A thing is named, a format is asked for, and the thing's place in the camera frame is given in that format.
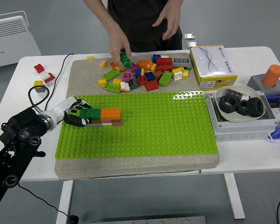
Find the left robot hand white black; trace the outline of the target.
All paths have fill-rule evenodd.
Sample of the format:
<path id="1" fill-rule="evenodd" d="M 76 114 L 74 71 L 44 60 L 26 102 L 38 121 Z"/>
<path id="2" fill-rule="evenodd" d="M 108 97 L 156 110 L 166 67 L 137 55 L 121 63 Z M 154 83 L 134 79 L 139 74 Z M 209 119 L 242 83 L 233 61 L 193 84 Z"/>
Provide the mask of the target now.
<path id="1" fill-rule="evenodd" d="M 72 96 L 66 98 L 52 110 L 43 112 L 43 116 L 47 118 L 49 123 L 48 130 L 53 130 L 64 119 L 67 112 L 74 108 L 78 109 L 79 106 L 92 108 L 86 101 Z"/>

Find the person's left hand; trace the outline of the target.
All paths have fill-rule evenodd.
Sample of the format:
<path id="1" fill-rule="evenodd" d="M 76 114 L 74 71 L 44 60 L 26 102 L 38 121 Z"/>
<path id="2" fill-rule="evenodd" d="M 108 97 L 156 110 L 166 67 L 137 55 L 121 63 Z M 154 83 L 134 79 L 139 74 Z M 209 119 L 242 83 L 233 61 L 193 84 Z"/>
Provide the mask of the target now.
<path id="1" fill-rule="evenodd" d="M 176 34 L 180 24 L 181 5 L 168 1 L 163 10 L 161 11 L 158 19 L 152 25 L 153 27 L 159 26 L 163 20 L 167 20 L 167 29 L 162 35 L 163 40 L 167 40 Z"/>

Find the person's right hand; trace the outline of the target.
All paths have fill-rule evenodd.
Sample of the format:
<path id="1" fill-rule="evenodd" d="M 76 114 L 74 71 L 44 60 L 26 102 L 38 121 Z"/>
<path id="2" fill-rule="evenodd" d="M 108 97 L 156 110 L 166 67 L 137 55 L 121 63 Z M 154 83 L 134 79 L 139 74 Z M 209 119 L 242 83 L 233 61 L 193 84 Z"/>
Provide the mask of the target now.
<path id="1" fill-rule="evenodd" d="M 132 59 L 129 41 L 123 32 L 115 32 L 110 35 L 110 55 L 116 65 L 124 67 L 120 59 L 121 50 L 124 49 L 128 59 Z"/>

